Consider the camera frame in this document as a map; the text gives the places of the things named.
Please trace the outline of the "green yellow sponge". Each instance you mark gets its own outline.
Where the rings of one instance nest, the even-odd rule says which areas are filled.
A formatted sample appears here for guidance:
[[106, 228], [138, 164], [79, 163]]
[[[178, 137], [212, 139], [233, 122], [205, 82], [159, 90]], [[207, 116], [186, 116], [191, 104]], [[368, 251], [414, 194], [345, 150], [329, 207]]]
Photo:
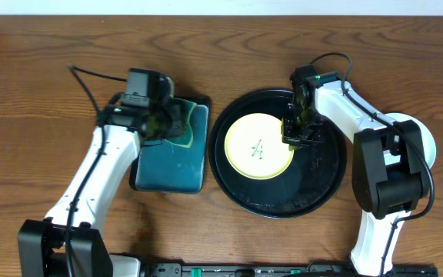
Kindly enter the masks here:
[[183, 98], [173, 98], [170, 103], [172, 130], [167, 141], [179, 147], [190, 148], [194, 141], [194, 131], [190, 120], [197, 104]]

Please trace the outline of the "yellow plate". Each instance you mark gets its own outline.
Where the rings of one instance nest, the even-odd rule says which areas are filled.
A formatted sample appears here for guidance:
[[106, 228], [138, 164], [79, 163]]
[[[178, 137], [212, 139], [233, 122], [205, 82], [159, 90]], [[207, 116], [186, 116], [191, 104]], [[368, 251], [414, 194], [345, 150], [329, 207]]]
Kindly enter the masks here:
[[255, 180], [272, 179], [290, 166], [294, 150], [282, 141], [282, 121], [252, 113], [237, 119], [223, 143], [225, 156], [236, 172]]

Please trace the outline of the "mint plate with large scribble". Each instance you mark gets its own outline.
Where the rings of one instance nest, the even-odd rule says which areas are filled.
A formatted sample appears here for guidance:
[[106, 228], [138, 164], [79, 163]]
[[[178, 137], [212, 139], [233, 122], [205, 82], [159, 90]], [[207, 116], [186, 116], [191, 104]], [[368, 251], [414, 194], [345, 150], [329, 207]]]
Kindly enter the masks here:
[[420, 122], [418, 119], [410, 115], [397, 113], [397, 112], [387, 113], [386, 115], [390, 118], [395, 119], [398, 122], [405, 122], [408, 120], [412, 120], [420, 127], [422, 135], [422, 143], [425, 153], [425, 161], [427, 162], [428, 167], [431, 169], [435, 163], [437, 155], [437, 147], [435, 144], [435, 139], [430, 130], [428, 129], [428, 127], [424, 123]]

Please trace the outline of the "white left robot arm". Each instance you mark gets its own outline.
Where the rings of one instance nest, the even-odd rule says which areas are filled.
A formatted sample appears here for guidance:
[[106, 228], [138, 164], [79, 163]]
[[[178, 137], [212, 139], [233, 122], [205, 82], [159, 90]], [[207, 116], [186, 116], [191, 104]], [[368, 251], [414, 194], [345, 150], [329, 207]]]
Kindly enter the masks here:
[[165, 142], [191, 133], [194, 105], [174, 98], [149, 107], [108, 104], [72, 182], [41, 221], [18, 233], [23, 276], [139, 276], [142, 261], [111, 254], [102, 240], [106, 216], [149, 131]]

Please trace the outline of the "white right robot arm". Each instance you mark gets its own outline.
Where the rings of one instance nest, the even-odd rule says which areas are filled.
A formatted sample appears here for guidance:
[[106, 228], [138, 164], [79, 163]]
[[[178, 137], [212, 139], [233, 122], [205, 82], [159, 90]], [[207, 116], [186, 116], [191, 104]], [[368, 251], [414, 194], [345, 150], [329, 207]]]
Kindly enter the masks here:
[[291, 114], [283, 120], [282, 141], [294, 147], [318, 143], [314, 134], [325, 119], [351, 140], [352, 188], [362, 209], [351, 264], [360, 276], [392, 273], [401, 227], [429, 212], [430, 205], [414, 212], [420, 199], [435, 197], [421, 126], [381, 113], [337, 72], [318, 74], [306, 65], [295, 69], [290, 81]]

